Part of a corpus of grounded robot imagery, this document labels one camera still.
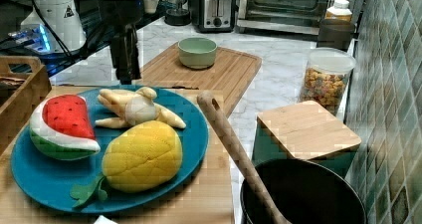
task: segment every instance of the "countertop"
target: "countertop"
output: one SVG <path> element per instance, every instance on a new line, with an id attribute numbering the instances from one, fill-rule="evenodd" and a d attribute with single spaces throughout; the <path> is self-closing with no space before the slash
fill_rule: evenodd
<path id="1" fill-rule="evenodd" d="M 309 37 L 284 33 L 202 34 L 192 25 L 171 27 L 160 18 L 137 31 L 139 63 L 148 63 L 174 43 L 187 37 L 206 37 L 218 46 L 249 53 L 262 59 L 261 69 L 229 116 L 229 122 L 247 153 L 251 156 L 257 114 L 295 104 L 307 65 L 307 53 L 316 46 Z M 111 65 L 109 47 L 50 77 L 52 85 L 111 86 L 118 85 Z M 231 161 L 235 222 L 241 222 L 240 187 L 243 181 Z"/>

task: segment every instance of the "microwave oven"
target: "microwave oven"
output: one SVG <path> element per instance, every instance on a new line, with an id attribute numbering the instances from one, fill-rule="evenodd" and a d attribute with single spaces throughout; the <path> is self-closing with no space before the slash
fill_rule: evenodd
<path id="1" fill-rule="evenodd" d="M 237 26 L 317 35 L 331 0 L 239 0 Z"/>

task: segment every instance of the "black pot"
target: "black pot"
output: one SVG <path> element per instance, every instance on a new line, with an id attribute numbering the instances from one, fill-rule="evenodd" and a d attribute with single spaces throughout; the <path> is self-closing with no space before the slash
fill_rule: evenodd
<path id="1" fill-rule="evenodd" d="M 277 207 L 292 224 L 365 224 L 363 205 L 351 186 L 318 164 L 274 159 L 256 167 Z M 246 181 L 241 188 L 244 220 L 273 223 Z"/>

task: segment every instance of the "green leaf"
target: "green leaf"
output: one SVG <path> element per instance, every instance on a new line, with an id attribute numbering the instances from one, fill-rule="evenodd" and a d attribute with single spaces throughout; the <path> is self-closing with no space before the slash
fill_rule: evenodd
<path id="1" fill-rule="evenodd" d="M 89 183 L 88 185 L 75 184 L 70 192 L 72 198 L 78 200 L 74 204 L 74 208 L 83 208 L 88 202 L 95 197 L 100 201 L 105 201 L 108 198 L 108 195 L 102 186 L 104 185 L 104 180 L 106 177 L 100 173 L 96 178 Z"/>

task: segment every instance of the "wooden cutting board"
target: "wooden cutting board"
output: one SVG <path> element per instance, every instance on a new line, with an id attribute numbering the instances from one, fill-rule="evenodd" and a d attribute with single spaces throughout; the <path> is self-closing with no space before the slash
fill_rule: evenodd
<path id="1" fill-rule="evenodd" d="M 145 86 L 219 91 L 228 115 L 258 73 L 261 61 L 259 57 L 219 47 L 212 67 L 194 70 L 181 64 L 174 44 L 142 67 L 139 82 Z"/>

